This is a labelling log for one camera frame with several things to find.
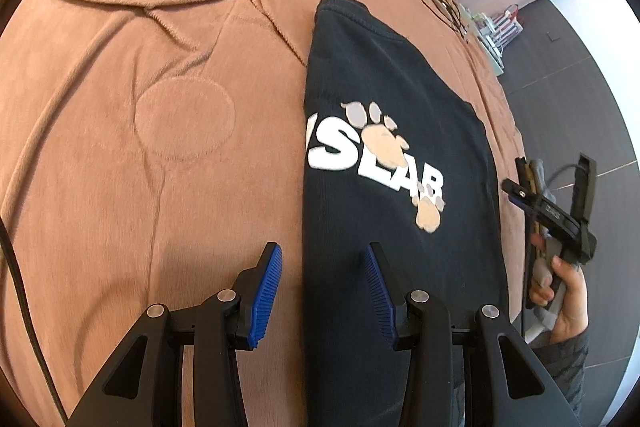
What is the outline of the person's right hand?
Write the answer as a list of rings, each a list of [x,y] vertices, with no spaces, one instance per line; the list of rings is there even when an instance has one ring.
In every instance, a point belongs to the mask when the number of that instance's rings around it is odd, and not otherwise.
[[[553,237],[534,233],[529,242],[542,254],[534,261],[529,298],[537,307],[556,310],[554,325],[544,335],[549,345],[564,343],[588,329],[588,291],[584,271],[579,265],[549,254],[549,251],[556,251]]]

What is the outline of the dark grey sleeve forearm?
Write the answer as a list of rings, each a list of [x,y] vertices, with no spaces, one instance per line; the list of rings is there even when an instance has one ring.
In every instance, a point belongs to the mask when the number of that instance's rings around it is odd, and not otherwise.
[[[543,333],[529,347],[578,416],[582,410],[586,361],[589,355],[589,329],[559,343],[552,343],[550,337],[550,332]]]

